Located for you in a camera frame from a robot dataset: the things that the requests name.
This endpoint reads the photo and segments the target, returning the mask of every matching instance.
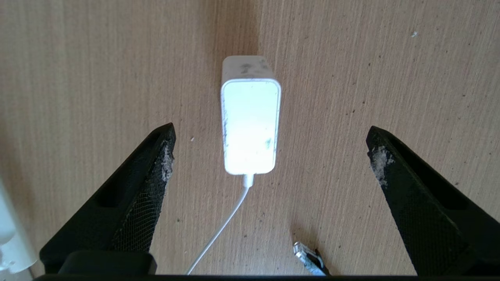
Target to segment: white power adapter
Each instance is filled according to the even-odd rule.
[[[220,89],[224,166],[231,175],[244,175],[244,189],[187,275],[234,216],[254,184],[254,175],[269,173],[275,167],[280,102],[280,83],[263,56],[233,55],[224,59]]]

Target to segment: wood grain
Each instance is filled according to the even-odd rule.
[[[223,168],[222,61],[262,55],[283,88],[276,168],[194,273],[308,274],[300,240],[336,274],[415,274],[365,137],[389,130],[499,220],[499,19],[486,0],[2,0],[0,175],[39,251],[173,122],[151,252],[183,273],[242,189]]]

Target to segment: white object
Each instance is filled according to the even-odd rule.
[[[0,271],[15,274],[36,261],[37,256],[0,179]]]
[[[281,86],[266,59],[228,56],[222,63],[220,101],[225,170],[269,173],[276,162]]]

